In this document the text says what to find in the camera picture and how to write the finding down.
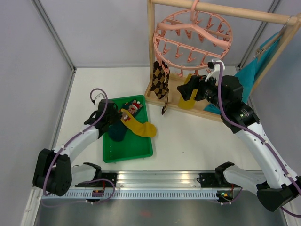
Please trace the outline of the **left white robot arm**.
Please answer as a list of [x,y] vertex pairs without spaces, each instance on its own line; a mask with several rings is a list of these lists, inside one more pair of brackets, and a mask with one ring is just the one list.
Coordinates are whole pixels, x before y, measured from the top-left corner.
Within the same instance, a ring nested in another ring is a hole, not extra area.
[[63,196],[70,187],[86,182],[92,187],[99,186],[103,180],[100,166],[90,162],[80,166],[71,164],[120,118],[121,114],[113,101],[101,100],[78,134],[64,145],[40,151],[33,174],[33,186],[42,189],[44,194],[57,196]]

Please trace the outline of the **brown argyle sock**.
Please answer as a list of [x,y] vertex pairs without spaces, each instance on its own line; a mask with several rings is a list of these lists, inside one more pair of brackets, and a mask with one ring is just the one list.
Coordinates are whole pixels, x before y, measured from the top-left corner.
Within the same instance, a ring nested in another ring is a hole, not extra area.
[[155,93],[158,99],[162,99],[167,94],[169,74],[165,72],[166,68],[167,65],[165,62],[159,64],[158,61],[155,61],[153,64],[153,75],[150,90]]
[[169,83],[169,75],[170,75],[170,71],[165,72],[165,76],[164,76],[164,88],[165,88],[164,97],[165,97],[165,104],[162,107],[162,111],[161,111],[162,115],[166,112],[167,107],[168,107],[168,97],[169,97],[168,83]]

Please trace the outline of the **pink round clip hanger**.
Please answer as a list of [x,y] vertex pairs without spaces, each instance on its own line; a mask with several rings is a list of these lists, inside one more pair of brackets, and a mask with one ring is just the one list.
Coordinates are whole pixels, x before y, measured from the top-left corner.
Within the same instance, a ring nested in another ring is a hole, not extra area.
[[163,72],[205,69],[207,62],[222,60],[233,43],[233,30],[229,22],[217,13],[197,9],[198,0],[189,8],[176,11],[157,24],[149,36],[151,71],[163,67]]

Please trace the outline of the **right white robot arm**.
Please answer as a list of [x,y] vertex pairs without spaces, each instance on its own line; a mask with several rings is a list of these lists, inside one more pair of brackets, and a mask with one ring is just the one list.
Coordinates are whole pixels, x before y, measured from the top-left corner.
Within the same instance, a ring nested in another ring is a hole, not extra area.
[[207,100],[222,107],[222,122],[248,147],[263,176],[250,173],[231,162],[215,168],[215,181],[220,186],[235,184],[255,194],[269,211],[282,208],[301,194],[301,178],[282,159],[270,143],[253,109],[242,101],[243,86],[239,79],[225,75],[216,79],[193,75],[177,87],[185,101],[196,91],[195,100]]

